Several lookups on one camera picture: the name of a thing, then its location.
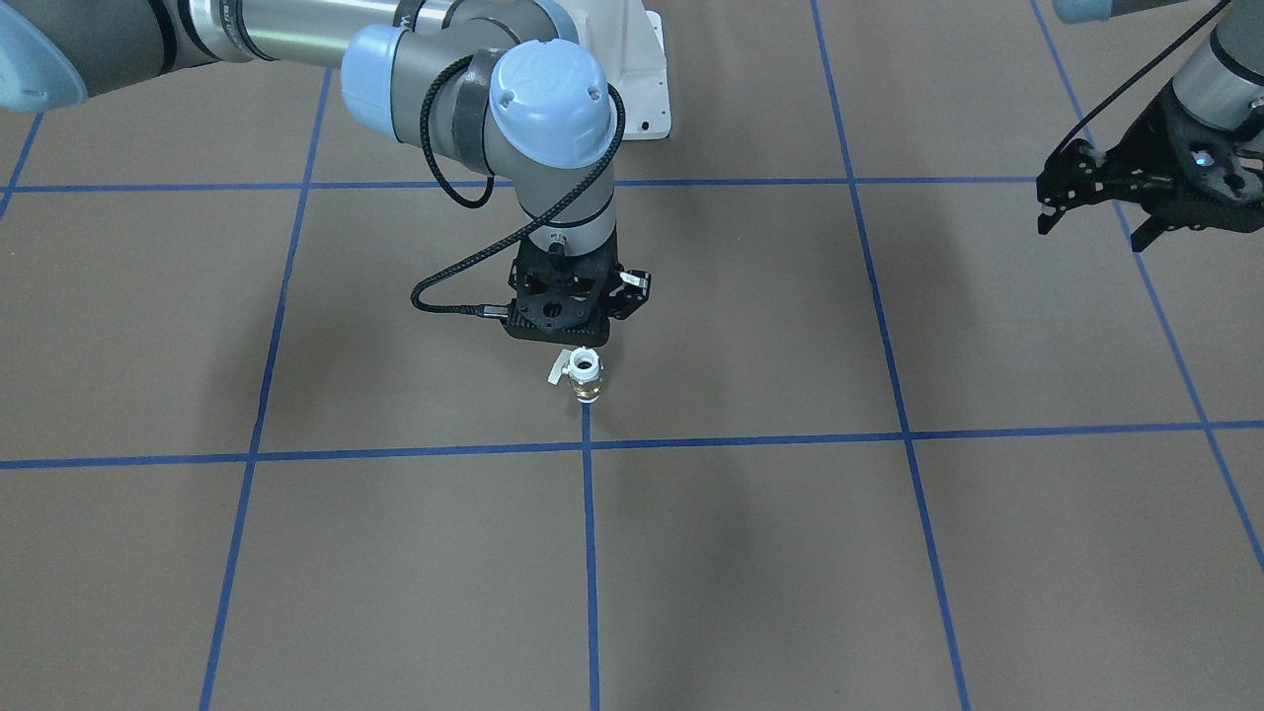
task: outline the cable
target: cable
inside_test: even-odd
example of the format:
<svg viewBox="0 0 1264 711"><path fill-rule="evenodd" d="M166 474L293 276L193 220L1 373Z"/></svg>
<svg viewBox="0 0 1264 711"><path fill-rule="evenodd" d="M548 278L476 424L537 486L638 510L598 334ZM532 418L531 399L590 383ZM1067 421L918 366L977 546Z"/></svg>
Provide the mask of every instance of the cable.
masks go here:
<svg viewBox="0 0 1264 711"><path fill-rule="evenodd" d="M1178 48L1181 48L1182 44L1189 42L1191 37L1198 34L1198 30L1206 27L1207 23L1210 23L1212 19L1215 19L1215 16L1218 15L1225 8L1227 8L1231 1L1232 0L1220 0L1220 3L1217 3L1215 8L1208 10L1207 14L1202 16L1202 19L1200 19L1193 24L1193 27L1187 29L1184 34L1182 34L1176 39L1176 42L1169 44L1168 48L1160 52L1158 57L1150 59L1150 62L1144 67L1141 67L1140 71L1138 71L1127 81L1120 85L1120 87L1116 89L1110 96L1107 96L1105 101L1098 104L1096 109L1088 111L1088 114L1083 119L1081 119L1078 124L1076 124L1076 128L1071 129L1071 133L1068 133L1067 137L1062 139L1062 143L1059 143L1058 147L1053 149L1053 153L1049 153L1049 158L1044 162L1044 167L1050 168L1054 161L1057 159L1058 154L1062 153L1062 149L1071 144L1072 139L1076 138L1076 134L1079 133L1086 125L1088 125L1088 121L1096 119L1098 114L1101 114L1107 106L1114 104L1115 100L1122 96L1125 91L1133 89L1133 85L1140 81L1141 77L1150 73L1150 71L1153 71L1154 67L1163 63L1163 61L1170 57L1172 53L1176 52Z"/></svg>
<svg viewBox="0 0 1264 711"><path fill-rule="evenodd" d="M426 156L426 164L430 166L430 173L435 176L435 181L439 182L439 187L444 189L444 192L446 192L447 196L461 207L478 210L483 205L487 205L488 200L492 199L492 190L495 187L495 178L487 178L487 186L483 190L483 195L470 200L469 197L456 192L453 183L447 182L447 178L444 177L444 171L439 168L439 162L435 161L435 149L430 145L430 110L434 108L435 97L439 96L439 91L444 89L447 80L456 76L458 72L465 71L473 61L474 54L461 57L449 65L447 68L439 72L435 81L430 82L430 89L426 90L426 97L421 101L421 152Z"/></svg>
<svg viewBox="0 0 1264 711"><path fill-rule="evenodd" d="M593 186L594 182L597 182L597 178L600 177L602 173L605 172L607 168L609 168L611 162L614 161L614 153L618 152L619 145L623 143L623 129L627 121L627 114L623 109L623 97L619 96L619 92L614 89L613 85L609 85L609 92L611 92L611 99L614 100L614 111L617 116L614 125L614 139L611 140L609 148L607 148L605 153L603 153L602 157L597 161L597 163L593 164L593 170L589 171L586 176L584 176L584 180L579 181L579 185L576 185L574 189L571 189L570 192L564 195L561 200L554 204L552 207L545 210L542 215L531 220L530 223L527 223L525 226L522 226L509 237L506 237L499 242L492 243L484 249L480 249L479 252L470 254L469 257L447 267L446 269L442 269L441 272L431 275L417 282L417 286L412 288L413 307L421 311L426 311L428 314L464 314L468 316L497 318L493 315L493 312L488 311L488 309L503 309L503 306L492 306L488 304L478 306L473 304L436 306L434 304L426 304L425 301L422 301L421 294L427 288L430 288L431 286L435 286L441 281L446 281L464 272L465 269L473 267L474 264L478 264L479 262L483 262L503 252L504 249L513 247L518 242L527 239L531 235L531 233L536 232L537 229L547 224L550 220L560 215L566 207L570 207L571 204L575 202L575 200L579 200L579 196L583 195L585 190L588 190L589 187Z"/></svg>

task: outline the blue joint cap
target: blue joint cap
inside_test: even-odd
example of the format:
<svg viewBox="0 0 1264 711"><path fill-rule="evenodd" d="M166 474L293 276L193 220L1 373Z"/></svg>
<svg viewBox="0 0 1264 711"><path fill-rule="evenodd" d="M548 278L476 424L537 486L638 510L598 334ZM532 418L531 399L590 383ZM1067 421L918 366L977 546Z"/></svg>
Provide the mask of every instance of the blue joint cap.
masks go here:
<svg viewBox="0 0 1264 711"><path fill-rule="evenodd" d="M556 0L532 0L532 3L538 5L549 15L549 19L554 22L560 39L579 44L579 29L575 27L574 18L570 16L570 13L565 8L559 5Z"/></svg>
<svg viewBox="0 0 1264 711"><path fill-rule="evenodd" d="M509 144L545 166L592 164L614 139L605 72L571 42L531 40L506 52L492 70L488 102Z"/></svg>
<svg viewBox="0 0 1264 711"><path fill-rule="evenodd" d="M1053 11L1067 24L1106 22L1115 9L1115 0L1053 0Z"/></svg>
<svg viewBox="0 0 1264 711"><path fill-rule="evenodd" d="M0 106L38 114L87 101L75 65L39 28L0 1Z"/></svg>
<svg viewBox="0 0 1264 711"><path fill-rule="evenodd" d="M391 114L391 77L402 27L369 25L351 38L343 54L343 104L355 120L399 140Z"/></svg>

